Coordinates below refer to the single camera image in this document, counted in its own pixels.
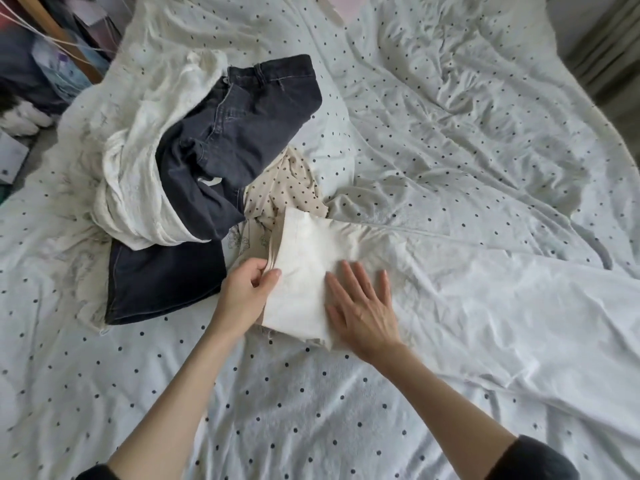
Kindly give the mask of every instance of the bed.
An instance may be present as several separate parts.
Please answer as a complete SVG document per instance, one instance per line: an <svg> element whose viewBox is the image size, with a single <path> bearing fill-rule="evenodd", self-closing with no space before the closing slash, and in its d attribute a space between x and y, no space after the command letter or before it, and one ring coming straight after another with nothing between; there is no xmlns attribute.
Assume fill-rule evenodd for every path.
<svg viewBox="0 0 640 480"><path fill-rule="evenodd" d="M292 145L331 218L640 277L640 175L556 56L545 0L371 0L347 26L323 0L138 0L103 83L76 99L42 167L0 207L3 478L72 479L106 461L215 307L96 320L109 238L87 212L101 147L168 47L222 49L235 66L311 55L323 105ZM229 263L239 236L226 239ZM640 438L508 387L447 380L583 478L640 477ZM368 365L256 328L220 373L186 477L456 476Z"/></svg>

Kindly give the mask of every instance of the striped curtain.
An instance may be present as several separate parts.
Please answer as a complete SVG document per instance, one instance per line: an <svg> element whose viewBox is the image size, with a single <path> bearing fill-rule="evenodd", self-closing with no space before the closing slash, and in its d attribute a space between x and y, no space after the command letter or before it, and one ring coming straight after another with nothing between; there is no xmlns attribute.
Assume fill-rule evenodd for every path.
<svg viewBox="0 0 640 480"><path fill-rule="evenodd" d="M640 162L640 0L617 0L565 63Z"/></svg>

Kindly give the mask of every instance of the person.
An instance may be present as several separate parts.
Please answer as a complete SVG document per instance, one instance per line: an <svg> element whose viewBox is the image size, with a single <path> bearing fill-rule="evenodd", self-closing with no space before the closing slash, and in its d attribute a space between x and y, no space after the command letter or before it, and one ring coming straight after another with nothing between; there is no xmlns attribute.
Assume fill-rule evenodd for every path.
<svg viewBox="0 0 640 480"><path fill-rule="evenodd" d="M281 275L251 258L225 280L209 327L164 393L105 465L77 480L178 480L216 377L236 342L256 322ZM400 340L387 273L376 291L360 263L341 262L343 284L326 285L327 315L340 339L411 403L461 480L574 480L564 456L516 437L427 369Z"/></svg>

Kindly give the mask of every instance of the jeans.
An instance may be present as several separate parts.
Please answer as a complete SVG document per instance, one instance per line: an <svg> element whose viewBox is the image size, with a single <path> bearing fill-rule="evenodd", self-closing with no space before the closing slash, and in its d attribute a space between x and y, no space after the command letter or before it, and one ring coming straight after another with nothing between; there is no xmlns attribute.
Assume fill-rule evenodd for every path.
<svg viewBox="0 0 640 480"><path fill-rule="evenodd" d="M220 291L221 240L244 220L244 188L320 108L308 55L229 67L208 96L160 140L163 190L199 239L132 251L113 240L105 320L124 324L164 315Z"/></svg>

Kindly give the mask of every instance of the wooden pole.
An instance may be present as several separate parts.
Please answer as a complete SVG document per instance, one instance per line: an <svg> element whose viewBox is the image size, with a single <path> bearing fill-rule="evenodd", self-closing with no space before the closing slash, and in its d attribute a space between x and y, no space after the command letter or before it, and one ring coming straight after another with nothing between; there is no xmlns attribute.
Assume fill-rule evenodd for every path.
<svg viewBox="0 0 640 480"><path fill-rule="evenodd" d="M59 24L56 23L49 12L44 8L44 6L42 6L39 0L18 0L18 2L25 10L27 10L27 13L33 17L48 36L65 42L73 44L76 43L75 40L69 37L66 31L62 30ZM87 79L89 79L92 84L98 84L102 81L100 72L98 72L96 68L86 60L86 57L79 48L75 45L68 45L66 43L53 43L74 58L74 63L82 72L84 72L84 75L87 76Z"/></svg>

